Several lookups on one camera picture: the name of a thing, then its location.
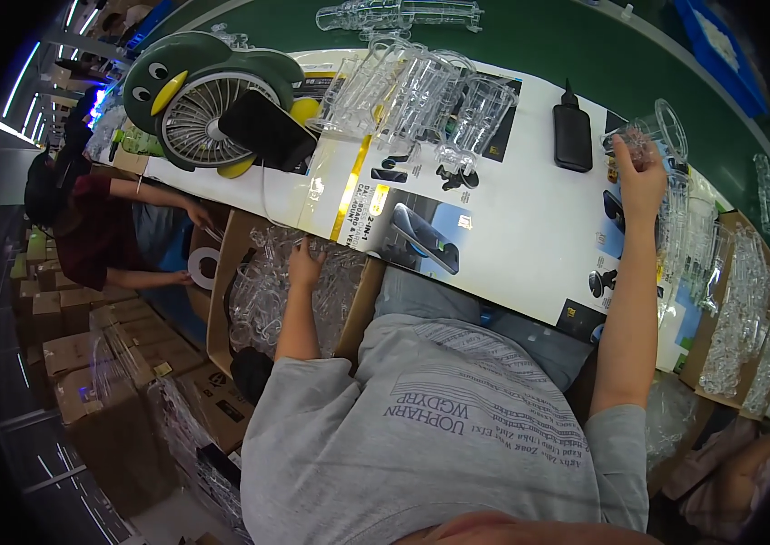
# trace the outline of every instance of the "smartphone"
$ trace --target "smartphone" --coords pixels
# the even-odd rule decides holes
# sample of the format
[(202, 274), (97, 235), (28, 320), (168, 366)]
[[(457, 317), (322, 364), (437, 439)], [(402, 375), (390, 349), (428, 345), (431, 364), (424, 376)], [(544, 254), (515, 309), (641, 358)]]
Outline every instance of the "smartphone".
[(370, 178), (374, 180), (393, 181), (397, 183), (406, 183), (410, 175), (399, 170), (385, 170), (382, 168), (371, 168)]
[(218, 130), (258, 154), (266, 167), (291, 172), (315, 151), (318, 141), (288, 112), (260, 91), (249, 89), (218, 120)]
[(434, 229), (422, 216), (410, 210), (402, 202), (394, 206), (391, 225), (397, 232), (423, 252), (446, 272), (456, 275), (459, 252), (457, 246)]

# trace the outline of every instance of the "gray t-shirt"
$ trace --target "gray t-shirt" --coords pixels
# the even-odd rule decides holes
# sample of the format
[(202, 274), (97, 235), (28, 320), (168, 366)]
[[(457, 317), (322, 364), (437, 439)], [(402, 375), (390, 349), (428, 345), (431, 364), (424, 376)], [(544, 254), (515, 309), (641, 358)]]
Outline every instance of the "gray t-shirt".
[(582, 431), (517, 344), (456, 320), (374, 320), (360, 367), (273, 365), (243, 443), (257, 545), (391, 543), (458, 515), (610, 522), (645, 531), (645, 411)]

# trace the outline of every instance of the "hand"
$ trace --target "hand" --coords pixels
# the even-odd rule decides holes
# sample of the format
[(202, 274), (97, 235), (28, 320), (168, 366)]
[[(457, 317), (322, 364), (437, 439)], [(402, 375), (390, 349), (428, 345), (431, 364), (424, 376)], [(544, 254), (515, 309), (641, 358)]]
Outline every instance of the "hand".
[(326, 252), (321, 252), (313, 259), (309, 255), (309, 239), (304, 236), (301, 244), (291, 249), (291, 257), (288, 259), (288, 281), (292, 288), (315, 289), (315, 284), (321, 276), (321, 265), (325, 263)]
[(663, 168), (661, 154), (657, 146), (648, 141), (645, 144), (648, 156), (645, 169), (637, 172), (630, 150), (618, 134), (612, 137), (612, 146), (621, 175), (621, 204), (624, 207), (625, 224), (628, 228), (653, 228), (666, 190), (666, 170)]
[(172, 283), (174, 284), (179, 284), (181, 286), (191, 286), (194, 284), (194, 279), (187, 270), (178, 270), (175, 273), (170, 274), (173, 277)]
[(210, 213), (207, 212), (206, 208), (201, 206), (199, 203), (189, 201), (188, 206), (185, 207), (185, 210), (188, 211), (188, 217), (194, 222), (195, 225), (197, 225), (197, 228), (213, 228)]

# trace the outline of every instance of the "green table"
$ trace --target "green table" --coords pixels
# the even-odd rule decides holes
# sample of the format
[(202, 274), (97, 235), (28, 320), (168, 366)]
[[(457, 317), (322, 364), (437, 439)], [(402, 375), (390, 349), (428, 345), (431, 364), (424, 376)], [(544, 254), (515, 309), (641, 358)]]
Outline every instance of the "green table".
[[(364, 46), (356, 31), (318, 30), (315, 12), (326, 0), (250, 2), (207, 20), (206, 13), (221, 4), (189, 2), (146, 42), (197, 20), (197, 30), (227, 23), (228, 32), (246, 33), (256, 47), (299, 51)], [(485, 9), (482, 32), (417, 25), (413, 41), (431, 49), (459, 50), (471, 59), (556, 84), (569, 78), (576, 93), (628, 118), (649, 113), (655, 99), (666, 98), (685, 126), (690, 163), (760, 225), (752, 157), (763, 149), (721, 96), (681, 60), (619, 20), (571, 0), (480, 4)]]

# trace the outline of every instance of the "jeans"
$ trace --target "jeans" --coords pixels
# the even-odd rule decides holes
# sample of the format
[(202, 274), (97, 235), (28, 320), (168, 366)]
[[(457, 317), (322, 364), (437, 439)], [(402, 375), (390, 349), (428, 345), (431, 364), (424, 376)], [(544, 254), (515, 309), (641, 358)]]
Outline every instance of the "jeans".
[[(389, 266), (376, 300), (374, 317), (407, 314), (481, 325), (481, 310), (478, 299), (463, 291)], [(512, 311), (496, 311), (485, 327), (521, 346), (561, 391), (570, 387), (593, 350), (590, 344)]]

